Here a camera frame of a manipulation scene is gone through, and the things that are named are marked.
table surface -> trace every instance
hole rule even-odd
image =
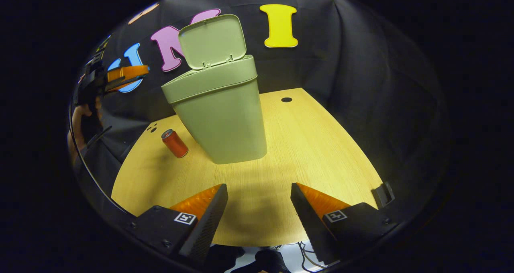
[[[281,101],[284,97],[290,102]],[[350,205],[377,207],[371,194],[380,176],[345,129],[302,88],[260,94],[268,153],[261,159],[216,165],[178,116],[150,124],[121,166],[112,198],[139,216],[154,205],[171,207],[226,183],[228,202],[213,243],[275,246],[307,240],[290,200],[302,183]],[[176,158],[162,143],[172,128],[188,146]]]

red can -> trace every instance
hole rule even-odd
[[[178,137],[178,134],[174,130],[166,130],[162,134],[161,138],[162,142],[177,158],[182,158],[189,152],[188,147],[186,147],[184,142]]]

hand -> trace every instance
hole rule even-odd
[[[96,97],[95,99],[95,107],[97,109],[98,119],[102,119],[102,113],[100,112],[100,108],[102,104],[100,102],[100,98]],[[82,134],[82,116],[91,116],[92,112],[87,104],[83,104],[75,107],[75,111],[73,111],[73,116],[71,117],[71,124],[73,126],[73,134],[75,135],[75,142],[77,143],[77,147],[79,151],[83,150],[86,147],[86,141],[84,139],[84,135]],[[71,132],[68,132],[68,149],[71,157],[71,161],[75,164],[75,160],[77,159],[77,150],[74,147],[73,140],[71,138]]]

trash can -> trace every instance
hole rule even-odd
[[[239,18],[226,14],[178,34],[190,70],[162,85],[167,101],[214,163],[259,159],[267,152],[257,71]]]

